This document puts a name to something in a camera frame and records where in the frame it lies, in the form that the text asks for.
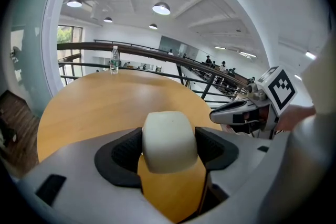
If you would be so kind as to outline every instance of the round table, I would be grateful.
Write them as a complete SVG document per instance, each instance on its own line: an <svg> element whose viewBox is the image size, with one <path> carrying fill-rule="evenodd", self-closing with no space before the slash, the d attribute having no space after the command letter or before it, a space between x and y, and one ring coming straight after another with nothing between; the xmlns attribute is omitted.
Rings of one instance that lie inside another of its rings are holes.
<svg viewBox="0 0 336 224"><path fill-rule="evenodd" d="M43 161L70 143L142 127L148 113L159 111L183 112L192 128L221 130L209 119L209 106L176 81L137 70L119 70L116 75L97 72L75 80L50 101L38 128L38 158ZM205 180L199 158L183 172L152 174L141 156L138 174L144 196L173 222L197 210Z"/></svg>

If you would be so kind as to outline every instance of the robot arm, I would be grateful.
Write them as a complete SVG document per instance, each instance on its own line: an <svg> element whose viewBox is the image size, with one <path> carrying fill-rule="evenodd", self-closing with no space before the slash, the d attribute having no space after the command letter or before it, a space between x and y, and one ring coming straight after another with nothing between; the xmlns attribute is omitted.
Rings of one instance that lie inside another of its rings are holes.
<svg viewBox="0 0 336 224"><path fill-rule="evenodd" d="M283 67L272 67L248 86L246 98L216 108L210 113L210 119L230 125L235 132L270 131L271 138L280 115L296 94ZM261 110L268 111L266 118L260 116Z"/></svg>

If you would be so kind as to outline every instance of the person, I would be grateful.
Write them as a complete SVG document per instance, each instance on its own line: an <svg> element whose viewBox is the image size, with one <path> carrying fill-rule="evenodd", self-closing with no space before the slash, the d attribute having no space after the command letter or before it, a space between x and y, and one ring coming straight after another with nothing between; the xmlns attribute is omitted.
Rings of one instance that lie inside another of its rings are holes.
<svg viewBox="0 0 336 224"><path fill-rule="evenodd" d="M222 62L222 65L219 67L220 72L224 72L226 69L225 61Z"/></svg>
<svg viewBox="0 0 336 224"><path fill-rule="evenodd" d="M229 69L229 72L228 72L228 75L229 75L230 77L235 78L235 77L236 77L236 75L235 75L235 70L236 70L235 67L234 67L234 68L230 68L230 69Z"/></svg>
<svg viewBox="0 0 336 224"><path fill-rule="evenodd" d="M252 78L248 79L247 85L254 83L255 80L256 80L255 77L252 77Z"/></svg>
<svg viewBox="0 0 336 224"><path fill-rule="evenodd" d="M230 68L229 69L229 73L232 73L232 74L234 74L235 73L235 70L236 70L236 68L234 67L234 68Z"/></svg>
<svg viewBox="0 0 336 224"><path fill-rule="evenodd" d="M210 59L210 55L208 55L208 56L206 57L205 64L206 64L207 66L211 66L212 61L211 61L211 59Z"/></svg>

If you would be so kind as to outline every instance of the student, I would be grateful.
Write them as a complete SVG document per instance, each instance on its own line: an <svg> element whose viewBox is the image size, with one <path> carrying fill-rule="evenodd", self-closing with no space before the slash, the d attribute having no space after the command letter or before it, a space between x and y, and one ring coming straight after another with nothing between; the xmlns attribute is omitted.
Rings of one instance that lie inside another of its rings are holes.
<svg viewBox="0 0 336 224"><path fill-rule="evenodd" d="M247 81L247 85L249 85L249 84L251 84L251 83L254 83L255 80L256 80L255 77L252 77L252 78L248 79L248 81Z"/></svg>
<svg viewBox="0 0 336 224"><path fill-rule="evenodd" d="M234 74L235 73L235 70L236 70L236 68L234 67L234 68L231 68L231 69L229 69L229 73L232 73L232 74Z"/></svg>
<svg viewBox="0 0 336 224"><path fill-rule="evenodd" d="M206 57L205 64L206 64L207 66L211 66L212 61L211 61L211 59L210 59L210 55L208 55L208 56Z"/></svg>
<svg viewBox="0 0 336 224"><path fill-rule="evenodd" d="M222 65L219 67L220 72L224 72L226 69L225 61L222 62Z"/></svg>

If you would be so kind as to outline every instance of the wooden handrail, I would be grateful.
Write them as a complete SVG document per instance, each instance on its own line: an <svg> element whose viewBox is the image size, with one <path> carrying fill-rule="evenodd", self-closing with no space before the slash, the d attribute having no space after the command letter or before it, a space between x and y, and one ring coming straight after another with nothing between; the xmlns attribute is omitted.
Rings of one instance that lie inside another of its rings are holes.
<svg viewBox="0 0 336 224"><path fill-rule="evenodd" d="M133 44L133 43L128 43L128 42L120 42L120 41L112 41L112 40L103 40L103 39L94 39L93 40L94 42L98 42L98 43L111 43L111 44L128 44L128 45L131 45L131 46L138 46L138 47L142 47L142 48L147 48L147 49L150 49L150 50L154 50L154 51L161 51L165 54L168 54L169 52L168 51L165 51L165 50L160 50L160 49L155 49L155 48L151 48L151 47L148 47L148 46L143 46L143 45L138 45L138 44Z"/></svg>
<svg viewBox="0 0 336 224"><path fill-rule="evenodd" d="M59 61L59 62L72 62L73 60L75 60L75 59L77 59L77 58L81 58L81 57L82 57L82 54L79 53L79 54L74 54L74 55L70 55L70 56L61 58L61 59L59 59L58 61Z"/></svg>
<svg viewBox="0 0 336 224"><path fill-rule="evenodd" d="M226 78L227 80L230 80L244 88L247 87L247 85L242 83L241 81L233 77L230 77L229 75L224 74L223 72L220 72L219 70L216 70L214 68L207 67L205 65L200 65L199 63L185 60L183 58L180 58L174 55L163 54L163 53L153 51L153 50L145 50L145 49L136 48L136 47L127 46L127 45L118 44L118 43L111 44L111 43L102 43L102 42L62 43L62 44L57 44L57 49L58 50L79 49L79 50L112 51L114 45L118 45L118 52L122 52L125 54L145 56L145 57L154 58L157 60L162 60L162 61L167 61L167 62L173 62L181 66L187 66L187 67L195 68L195 69L198 69L204 72L215 74L216 76Z"/></svg>

